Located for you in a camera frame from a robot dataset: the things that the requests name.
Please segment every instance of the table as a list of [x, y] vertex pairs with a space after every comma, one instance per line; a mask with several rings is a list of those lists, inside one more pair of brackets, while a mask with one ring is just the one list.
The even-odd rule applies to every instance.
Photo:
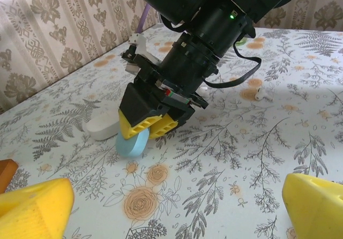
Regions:
[[[281, 197], [286, 175], [343, 181], [343, 33], [256, 32], [238, 47], [263, 59], [254, 77], [209, 89], [207, 109], [136, 159], [85, 131], [133, 80], [120, 58], [126, 43], [1, 115], [0, 159], [19, 164], [8, 190], [68, 177], [76, 200], [65, 239], [296, 238]], [[144, 34], [158, 58], [179, 37], [161, 25]], [[210, 80], [253, 66], [230, 50]], [[255, 101], [259, 87], [273, 101]]]

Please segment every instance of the floral tablecloth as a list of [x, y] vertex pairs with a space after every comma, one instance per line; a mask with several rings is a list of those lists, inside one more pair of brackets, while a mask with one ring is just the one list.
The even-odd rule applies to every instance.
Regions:
[[[145, 36], [163, 58], [179, 34], [156, 25]], [[343, 181], [343, 33], [258, 28], [238, 48], [263, 59], [254, 77], [209, 89], [207, 109], [136, 159], [85, 130], [118, 108], [133, 80], [120, 58], [127, 47], [0, 116], [0, 159], [19, 163], [8, 190], [68, 177], [76, 200], [66, 239], [296, 238], [281, 197], [286, 175]], [[254, 63], [230, 50], [219, 66], [211, 81]], [[259, 87], [273, 101], [255, 101]]]

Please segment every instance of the patterned wallpaper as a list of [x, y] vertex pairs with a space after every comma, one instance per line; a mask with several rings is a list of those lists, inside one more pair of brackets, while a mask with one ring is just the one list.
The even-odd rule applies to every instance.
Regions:
[[[0, 113], [126, 41], [142, 0], [0, 0]], [[144, 29], [156, 24], [149, 13]]]
[[292, 0], [270, 11], [258, 27], [343, 31], [343, 0]]

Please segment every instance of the light blue object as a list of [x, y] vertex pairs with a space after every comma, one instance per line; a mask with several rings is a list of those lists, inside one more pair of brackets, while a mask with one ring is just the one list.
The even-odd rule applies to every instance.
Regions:
[[145, 129], [134, 137], [125, 140], [120, 129], [116, 139], [117, 153], [122, 157], [138, 157], [140, 156], [148, 142], [150, 129]]

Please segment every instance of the purple cable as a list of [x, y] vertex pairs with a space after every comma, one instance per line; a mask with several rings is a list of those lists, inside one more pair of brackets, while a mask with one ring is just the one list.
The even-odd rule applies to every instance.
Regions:
[[140, 17], [140, 21], [139, 21], [139, 24], [138, 24], [137, 29], [136, 29], [136, 34], [140, 34], [142, 32], [144, 22], [145, 22], [146, 17], [148, 16], [149, 10], [150, 10], [150, 5], [146, 4], [144, 11], [143, 11], [143, 14]]

